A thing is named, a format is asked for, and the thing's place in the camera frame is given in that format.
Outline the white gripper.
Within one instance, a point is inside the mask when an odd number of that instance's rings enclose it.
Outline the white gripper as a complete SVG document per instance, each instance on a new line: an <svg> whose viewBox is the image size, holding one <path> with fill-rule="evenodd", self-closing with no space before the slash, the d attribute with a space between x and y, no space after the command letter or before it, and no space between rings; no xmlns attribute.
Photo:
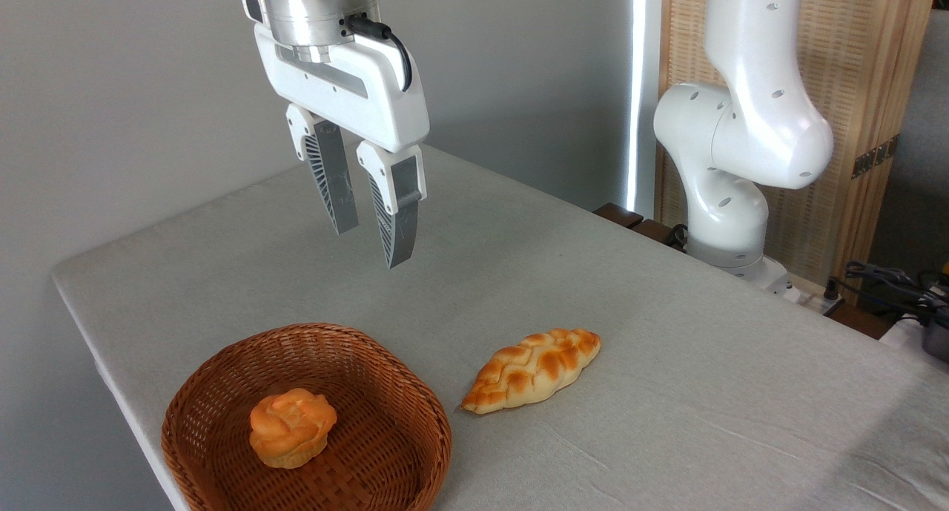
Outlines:
<svg viewBox="0 0 949 511"><path fill-rule="evenodd" d="M341 126L365 139L356 155L368 176L387 268L409 260L418 203L427 197L417 143L428 136L430 121L414 59L382 27L377 0L242 5L254 22L265 75L290 102L296 156L308 163L334 230L358 226Z"/></svg>

